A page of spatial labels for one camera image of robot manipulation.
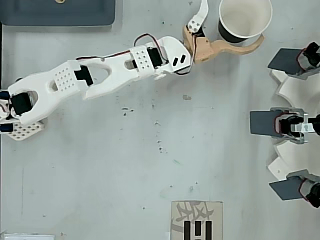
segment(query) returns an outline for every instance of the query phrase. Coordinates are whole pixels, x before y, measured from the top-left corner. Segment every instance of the wire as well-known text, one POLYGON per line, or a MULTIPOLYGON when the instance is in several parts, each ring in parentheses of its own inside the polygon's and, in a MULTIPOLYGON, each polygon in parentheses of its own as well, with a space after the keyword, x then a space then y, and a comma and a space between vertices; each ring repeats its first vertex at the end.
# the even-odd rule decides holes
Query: wire
POLYGON ((299 194, 301 195, 301 197, 304 199, 304 200, 306 200, 307 202, 309 202, 309 200, 301 193, 301 187, 302 187, 302 185, 305 183, 305 181, 307 181, 308 179, 307 178, 305 178, 302 182, 301 182, 301 184, 300 184, 300 186, 299 186, 299 189, 298 189, 298 192, 299 192, 299 194))
POLYGON ((191 63, 190 63, 190 68, 189 68, 189 70, 188 71, 186 71, 186 72, 183 72, 183 73, 180 73, 180 72, 178 72, 178 71, 176 71, 175 72, 175 74, 177 74, 177 75, 179 75, 179 76, 183 76, 183 75, 187 75, 187 74, 189 74, 190 72, 191 72, 191 68, 192 68, 192 66, 193 66, 193 64, 194 64, 194 60, 195 60, 195 56, 196 56, 196 51, 197 51, 197 41, 196 41, 196 39, 197 39, 197 36, 196 35, 194 35, 193 36, 193 54, 192 54, 192 58, 191 58, 191 63))
POLYGON ((108 58, 113 58, 113 57, 123 55, 123 54, 128 54, 128 53, 130 53, 130 50, 118 52, 109 56, 80 56, 80 57, 77 57, 76 60, 79 61, 79 60, 87 60, 87 59, 108 59, 108 58))
POLYGON ((162 59, 165 60, 166 62, 168 62, 168 59, 166 59, 166 58, 164 57, 164 55, 163 55, 163 53, 162 53, 162 51, 161 51, 161 48, 160 48, 160 46, 159 46, 159 44, 158 44, 158 40, 157 40, 154 36, 152 36, 150 33, 144 33, 144 34, 138 36, 138 37, 134 40, 133 46, 135 47, 136 44, 137 44, 137 42, 138 42, 138 40, 140 40, 140 39, 142 39, 142 38, 144 38, 144 37, 150 37, 150 38, 152 38, 153 42, 155 43, 156 47, 158 48, 158 50, 159 50, 159 52, 160 52, 160 55, 161 55, 162 59))

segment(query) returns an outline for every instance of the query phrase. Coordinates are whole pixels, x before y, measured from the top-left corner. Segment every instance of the black paper cup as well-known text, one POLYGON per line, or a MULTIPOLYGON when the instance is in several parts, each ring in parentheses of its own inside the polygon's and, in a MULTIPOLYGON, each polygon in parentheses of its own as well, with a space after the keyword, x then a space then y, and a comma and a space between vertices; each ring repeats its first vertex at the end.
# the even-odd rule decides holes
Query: black paper cup
POLYGON ((262 34, 272 15, 270 0, 222 0, 218 31, 227 42, 241 43, 262 34))

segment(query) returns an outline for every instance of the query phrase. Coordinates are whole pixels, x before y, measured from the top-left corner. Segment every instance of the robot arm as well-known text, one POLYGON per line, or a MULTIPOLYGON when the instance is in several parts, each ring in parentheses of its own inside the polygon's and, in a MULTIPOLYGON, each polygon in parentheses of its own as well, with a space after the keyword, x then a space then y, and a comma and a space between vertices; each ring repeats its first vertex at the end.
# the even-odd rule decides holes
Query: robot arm
POLYGON ((320 72, 320 47, 312 42, 304 49, 281 48, 268 68, 283 71, 293 78, 307 80, 309 76, 320 72))
POLYGON ((303 109, 289 107, 275 107, 270 111, 251 111, 250 131, 251 134, 304 144, 309 140, 309 133, 320 135, 320 115, 312 118, 303 109))
POLYGON ((133 81, 151 76, 158 80, 167 73, 190 66, 190 53, 179 40, 170 36, 107 57, 68 60, 52 70, 24 77, 0 92, 0 131, 13 136, 19 131, 15 131, 15 127, 29 132, 27 128, 36 125, 35 130, 41 130, 43 125, 39 121, 73 95, 82 94, 84 100, 93 99, 133 81), (106 70, 107 78, 95 84, 90 67, 106 70))
POLYGON ((283 201, 304 199, 313 207, 320 207, 320 177, 310 174, 308 170, 292 172, 286 180, 269 184, 283 201))

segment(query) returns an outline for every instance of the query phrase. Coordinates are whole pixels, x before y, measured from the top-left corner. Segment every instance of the perforated plate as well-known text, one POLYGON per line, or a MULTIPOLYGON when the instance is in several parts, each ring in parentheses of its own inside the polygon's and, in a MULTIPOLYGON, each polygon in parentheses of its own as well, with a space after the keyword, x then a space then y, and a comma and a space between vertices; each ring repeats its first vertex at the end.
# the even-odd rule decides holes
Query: perforated plate
POLYGON ((139 75, 141 77, 151 76, 155 73, 155 69, 146 46, 137 46, 132 48, 130 51, 133 55, 136 66, 139 69, 139 75))
POLYGON ((77 78, 68 63, 64 63, 56 68, 54 81, 60 92, 69 90, 77 91, 78 89, 76 86, 77 78))
POLYGON ((116 0, 0 0, 0 22, 10 26, 108 26, 115 21, 115 6, 116 0))
POLYGON ((13 132, 4 133, 9 136, 13 140, 22 141, 25 140, 32 135, 40 132, 44 129, 44 125, 41 122, 36 122, 30 125, 21 125, 20 123, 13 124, 13 132))

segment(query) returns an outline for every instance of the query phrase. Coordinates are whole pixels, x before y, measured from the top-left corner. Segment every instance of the black cable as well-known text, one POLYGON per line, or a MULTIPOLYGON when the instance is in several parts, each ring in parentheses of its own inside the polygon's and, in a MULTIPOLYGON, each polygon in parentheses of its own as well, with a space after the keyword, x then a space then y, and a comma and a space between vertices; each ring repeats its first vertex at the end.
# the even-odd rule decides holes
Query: black cable
POLYGON ((192 62, 191 62, 191 65, 190 65, 190 69, 189 71, 186 71, 186 72, 183 72, 183 73, 180 73, 180 71, 176 71, 175 74, 179 75, 179 76, 183 76, 183 75, 187 75, 191 72, 191 68, 192 68, 192 65, 194 64, 194 61, 195 61, 195 57, 196 57, 196 51, 197 51, 197 36, 194 35, 194 50, 193 50, 193 54, 192 54, 192 62))
POLYGON ((144 33, 144 34, 138 36, 138 37, 134 40, 133 46, 135 47, 136 44, 137 44, 137 42, 138 42, 138 40, 140 40, 140 39, 142 39, 142 38, 144 38, 144 37, 150 37, 150 38, 152 38, 153 42, 155 43, 156 47, 157 47, 158 50, 159 50, 159 53, 160 53, 162 59, 165 60, 166 62, 168 62, 169 60, 164 57, 164 55, 163 55, 163 53, 162 53, 162 51, 161 51, 161 48, 160 48, 160 46, 159 46, 159 44, 158 44, 157 39, 156 39, 154 36, 152 36, 150 33, 144 33))

